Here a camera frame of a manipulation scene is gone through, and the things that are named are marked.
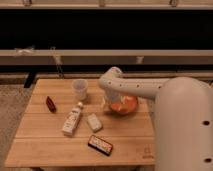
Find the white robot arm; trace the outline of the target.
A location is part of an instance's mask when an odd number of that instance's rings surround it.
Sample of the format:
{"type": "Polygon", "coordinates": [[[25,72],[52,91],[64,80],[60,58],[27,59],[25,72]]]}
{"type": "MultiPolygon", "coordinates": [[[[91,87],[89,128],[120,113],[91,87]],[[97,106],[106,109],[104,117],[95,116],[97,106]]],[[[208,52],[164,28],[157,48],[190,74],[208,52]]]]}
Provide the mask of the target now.
{"type": "Polygon", "coordinates": [[[98,80],[113,102],[152,99],[155,171],[213,171],[213,87],[192,77],[127,79],[112,67],[98,80]]]}

